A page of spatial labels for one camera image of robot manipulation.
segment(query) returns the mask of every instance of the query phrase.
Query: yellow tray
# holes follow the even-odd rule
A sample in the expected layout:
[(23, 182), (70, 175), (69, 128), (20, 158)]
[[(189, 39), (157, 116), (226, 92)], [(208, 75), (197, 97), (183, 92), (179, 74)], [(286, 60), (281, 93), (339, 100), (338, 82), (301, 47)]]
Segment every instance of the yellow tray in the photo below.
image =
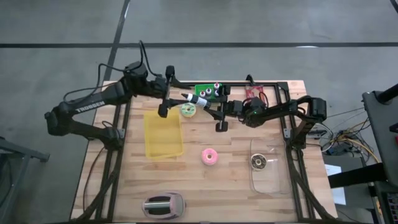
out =
[(180, 114), (177, 108), (169, 110), (167, 118), (161, 118), (157, 110), (144, 114), (145, 155), (149, 159), (161, 159), (183, 154)]

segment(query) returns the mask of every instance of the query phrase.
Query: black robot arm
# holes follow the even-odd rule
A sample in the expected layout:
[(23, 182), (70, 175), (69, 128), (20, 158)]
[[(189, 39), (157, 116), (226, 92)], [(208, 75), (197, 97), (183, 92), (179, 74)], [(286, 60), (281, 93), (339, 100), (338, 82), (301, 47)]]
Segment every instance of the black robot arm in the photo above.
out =
[[(326, 101), (321, 98), (311, 96), (303, 96), (297, 100), (280, 105), (268, 107), (259, 97), (246, 99), (244, 101), (233, 100), (228, 101), (230, 87), (223, 85), (220, 88), (220, 97), (214, 100), (206, 101), (203, 105), (204, 110), (209, 113), (214, 120), (218, 120), (216, 125), (217, 132), (228, 130), (228, 122), (225, 121), (226, 116), (238, 118), (240, 122), (251, 128), (263, 125), (266, 121), (284, 116), (294, 115), (299, 117), (302, 122), (292, 130), (290, 145), (294, 148), (305, 148), (305, 138), (316, 123), (326, 120)], [(190, 102), (196, 103), (198, 96), (189, 96), (183, 94), (184, 97), (190, 98)], [(210, 108), (211, 103), (220, 103), (217, 110)], [(304, 111), (300, 105), (306, 103), (307, 110)]]
[(167, 117), (168, 109), (185, 100), (169, 98), (170, 86), (189, 88), (175, 78), (173, 66), (166, 68), (166, 78), (157, 75), (155, 80), (147, 80), (148, 71), (145, 64), (135, 62), (123, 70), (123, 77), (110, 84), (104, 91), (83, 98), (63, 101), (45, 114), (49, 134), (64, 136), (77, 134), (86, 138), (96, 138), (104, 143), (108, 150), (118, 150), (124, 137), (124, 130), (113, 127), (98, 128), (73, 120), (73, 116), (104, 105), (122, 105), (133, 96), (142, 95), (163, 99), (159, 105), (159, 116)]
[[(307, 103), (307, 111), (302, 112), (300, 105)], [(288, 115), (299, 117), (302, 122), (292, 130), (291, 145), (295, 148), (305, 148), (305, 138), (316, 123), (326, 120), (326, 101), (321, 98), (303, 96), (268, 108), (260, 98), (255, 97), (243, 105), (240, 119), (243, 124), (256, 128), (266, 121)]]

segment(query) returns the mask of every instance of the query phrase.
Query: pink spool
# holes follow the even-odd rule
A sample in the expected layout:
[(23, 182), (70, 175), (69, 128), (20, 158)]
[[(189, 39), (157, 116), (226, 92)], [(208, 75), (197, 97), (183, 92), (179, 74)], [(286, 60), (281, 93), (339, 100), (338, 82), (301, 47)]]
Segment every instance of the pink spool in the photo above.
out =
[(208, 165), (214, 165), (218, 160), (217, 152), (214, 149), (205, 149), (201, 152), (201, 161)]

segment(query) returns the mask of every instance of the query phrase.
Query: wooden tabletop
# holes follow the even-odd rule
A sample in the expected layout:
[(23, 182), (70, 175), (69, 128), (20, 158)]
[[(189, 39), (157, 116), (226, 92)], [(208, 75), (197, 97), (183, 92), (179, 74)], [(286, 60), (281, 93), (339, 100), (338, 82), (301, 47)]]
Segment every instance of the wooden tabletop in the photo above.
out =
[[(303, 81), (286, 82), (289, 84), (292, 99), (306, 95)], [(172, 89), (170, 97), (182, 99), (180, 94), (187, 92), (189, 90)], [(264, 87), (264, 92), (270, 105), (276, 105), (274, 89)], [(229, 100), (245, 98), (246, 92), (243, 87), (232, 87)], [(159, 103), (160, 100), (144, 96), (132, 100), (114, 222), (153, 222), (154, 220), (144, 216), (141, 205), (146, 197), (161, 192), (179, 192), (186, 200), (187, 209), (184, 216), (172, 220), (173, 222), (297, 220), (290, 177), (284, 159), (284, 142), (279, 119), (267, 121), (258, 128), (249, 128), (237, 119), (228, 118), (228, 131), (216, 133), (216, 121), (203, 110), (198, 110), (192, 118), (180, 116), (183, 155), (151, 160), (145, 156), (144, 113), (157, 110)], [(112, 122), (113, 116), (114, 106), (99, 108), (94, 125), (103, 127), (101, 122)], [(72, 218), (78, 217), (83, 211), (84, 184), (88, 171), (102, 147), (99, 141), (92, 141), (88, 145)], [(219, 155), (219, 160), (214, 166), (206, 166), (200, 159), (201, 151), (209, 147), (215, 149)], [(273, 162), (267, 165), (264, 171), (254, 172), (249, 167), (249, 157), (255, 150), (263, 152), (267, 160)], [(105, 154), (104, 150), (90, 177), (86, 206), (100, 189)], [(326, 210), (337, 217), (319, 147), (307, 146), (304, 150), (304, 161), (311, 191)], [(301, 198), (305, 210), (303, 193)]]

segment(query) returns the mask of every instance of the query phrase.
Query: gray floor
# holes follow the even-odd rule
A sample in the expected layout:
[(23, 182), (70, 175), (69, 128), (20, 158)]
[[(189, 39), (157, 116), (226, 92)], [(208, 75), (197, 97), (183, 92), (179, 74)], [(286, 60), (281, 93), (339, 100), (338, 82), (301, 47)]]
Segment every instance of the gray floor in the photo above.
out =
[[(111, 43), (123, 0), (0, 0), (0, 44)], [(121, 42), (398, 42), (388, 0), (132, 0)], [(181, 80), (304, 80), (328, 113), (362, 106), (361, 94), (398, 82), (398, 48), (147, 49), (153, 70), (175, 65)], [(47, 134), (44, 113), (67, 91), (93, 86), (110, 49), (0, 49), (0, 136), (51, 153), (31, 163), (15, 223), (68, 220), (87, 141)], [(119, 49), (115, 66), (139, 59)], [(112, 73), (111, 80), (121, 74)], [(94, 112), (77, 120), (91, 123)], [(328, 119), (334, 127), (352, 114)], [(335, 128), (366, 119), (361, 114)], [(363, 136), (375, 146), (370, 129)], [(360, 220), (363, 211), (339, 210)]]

